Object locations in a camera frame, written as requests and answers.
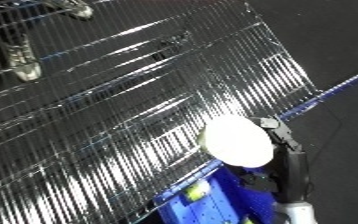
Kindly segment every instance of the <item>metal wire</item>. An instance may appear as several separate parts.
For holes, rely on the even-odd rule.
[[[206,121],[316,93],[246,2],[90,6],[79,21],[43,1],[0,2],[0,223],[136,221],[209,161],[194,143]],[[9,66],[12,32],[28,36],[40,78]]]

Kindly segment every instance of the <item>gray sneaker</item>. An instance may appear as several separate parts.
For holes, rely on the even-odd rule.
[[[81,20],[89,20],[93,17],[93,9],[82,0],[42,0],[53,9],[65,9],[67,14]]]
[[[5,43],[8,51],[9,65],[12,71],[24,82],[41,77],[41,66],[36,61],[27,36],[22,45]]]

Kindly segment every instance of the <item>white robot part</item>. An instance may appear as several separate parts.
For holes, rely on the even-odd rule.
[[[273,159],[274,148],[268,134],[242,116],[213,119],[199,143],[212,156],[233,166],[261,167]]]
[[[279,213],[287,214],[290,224],[317,224],[313,206],[307,202],[274,204],[274,210]]]

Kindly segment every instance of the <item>yellow component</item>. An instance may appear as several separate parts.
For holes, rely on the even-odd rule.
[[[199,180],[196,183],[189,186],[184,194],[186,198],[191,201],[198,201],[208,195],[211,192],[211,186],[206,180]]]
[[[243,222],[243,224],[254,224],[253,221],[251,221],[249,218],[246,218]]]

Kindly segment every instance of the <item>person's foot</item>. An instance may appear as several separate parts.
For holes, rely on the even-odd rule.
[[[8,51],[9,65],[12,71],[24,82],[41,77],[41,66],[36,61],[27,36],[23,44],[10,45],[5,43]]]
[[[65,9],[76,19],[89,20],[93,17],[93,9],[82,0],[43,0],[43,3],[53,9]]]

